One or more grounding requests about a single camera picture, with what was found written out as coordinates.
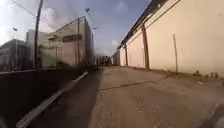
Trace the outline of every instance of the pavement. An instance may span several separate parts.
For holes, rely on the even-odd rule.
[[[88,74],[30,128],[224,128],[220,81],[107,67]]]

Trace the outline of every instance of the wall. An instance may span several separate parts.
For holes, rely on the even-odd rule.
[[[180,72],[199,70],[202,74],[218,72],[224,76],[223,4],[223,0],[169,0],[145,24],[151,68],[175,68],[175,35]]]
[[[125,49],[122,47],[120,49],[120,65],[125,66],[126,65],[126,57],[125,57]]]
[[[143,36],[141,29],[137,30],[134,35],[127,41],[128,66],[145,67]]]

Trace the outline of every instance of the concrete barrier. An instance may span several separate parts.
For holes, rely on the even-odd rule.
[[[32,108],[58,91],[63,83],[74,80],[90,67],[3,73],[0,75],[0,119],[15,128]]]

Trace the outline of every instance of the lamp post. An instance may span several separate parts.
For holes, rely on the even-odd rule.
[[[16,41],[16,70],[17,70],[17,68],[18,68],[18,44],[17,44],[16,37],[14,37],[14,38],[15,38],[15,41]]]
[[[39,31],[39,23],[40,23],[40,15],[41,9],[43,6],[44,0],[40,0],[39,8],[37,12],[37,19],[36,19],[36,27],[35,27],[35,39],[34,39],[34,67],[35,70],[38,70],[38,31]]]

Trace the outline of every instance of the sky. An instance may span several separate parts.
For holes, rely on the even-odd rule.
[[[53,32],[77,17],[86,16],[97,54],[112,55],[150,0],[45,0],[40,31]],[[25,40],[35,28],[39,0],[0,0],[0,45],[12,38]]]

